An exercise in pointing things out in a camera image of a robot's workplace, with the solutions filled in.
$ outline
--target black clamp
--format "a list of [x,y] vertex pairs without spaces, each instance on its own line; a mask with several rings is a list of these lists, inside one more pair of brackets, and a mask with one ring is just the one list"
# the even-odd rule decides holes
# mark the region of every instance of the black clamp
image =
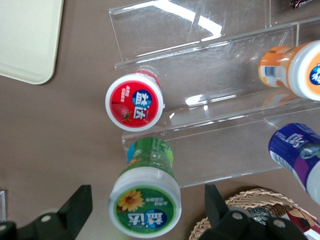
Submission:
[[82,185],[57,213],[46,213],[17,229],[12,221],[0,223],[0,240],[74,240],[92,212],[90,185]]
[[205,186],[205,209],[211,224],[199,240],[307,240],[290,220],[272,217],[266,225],[242,211],[230,211],[216,186]]

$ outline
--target plastic bottle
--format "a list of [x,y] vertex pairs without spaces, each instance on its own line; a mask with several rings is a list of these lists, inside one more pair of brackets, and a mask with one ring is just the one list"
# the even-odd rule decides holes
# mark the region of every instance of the plastic bottle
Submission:
[[110,194],[109,216],[129,236],[159,237],[178,223],[182,212],[172,150],[166,142],[147,137],[131,146],[127,159]]
[[320,101],[320,40],[272,48],[263,56],[258,73],[270,87],[285,87],[301,98]]
[[105,109],[118,127],[140,132],[157,123],[164,108],[157,77],[140,70],[117,79],[105,96]]
[[298,179],[320,204],[320,135],[302,123],[290,123],[274,133],[269,142],[272,159]]

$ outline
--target sunflower image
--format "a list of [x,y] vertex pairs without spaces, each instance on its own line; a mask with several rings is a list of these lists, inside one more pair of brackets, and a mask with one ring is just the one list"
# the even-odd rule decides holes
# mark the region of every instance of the sunflower image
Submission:
[[118,207],[120,207],[123,212],[135,212],[138,210],[138,207],[143,207],[145,204],[144,199],[141,196],[142,193],[140,191],[129,191],[121,197],[118,202]]

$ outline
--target white cutting board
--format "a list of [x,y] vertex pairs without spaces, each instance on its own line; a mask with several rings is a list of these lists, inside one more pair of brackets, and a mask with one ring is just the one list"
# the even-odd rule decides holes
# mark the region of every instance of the white cutting board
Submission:
[[54,74],[64,0],[0,0],[0,75],[43,84]]

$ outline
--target woven basket rim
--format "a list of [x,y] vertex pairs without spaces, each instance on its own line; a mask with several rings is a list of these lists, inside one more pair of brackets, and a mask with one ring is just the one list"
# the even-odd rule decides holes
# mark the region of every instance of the woven basket rim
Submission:
[[[225,203],[229,207],[239,207],[245,210],[253,209],[256,207],[267,206],[273,208],[275,206],[283,206],[285,208],[298,209],[301,212],[309,215],[314,220],[317,219],[308,211],[299,207],[291,198],[288,198],[281,193],[276,193],[271,190],[266,190],[259,187],[247,191],[241,191],[239,194],[229,197],[229,199],[227,199]],[[208,217],[203,218],[194,226],[189,236],[189,240],[197,240],[200,235],[209,228],[211,228],[211,225]]]

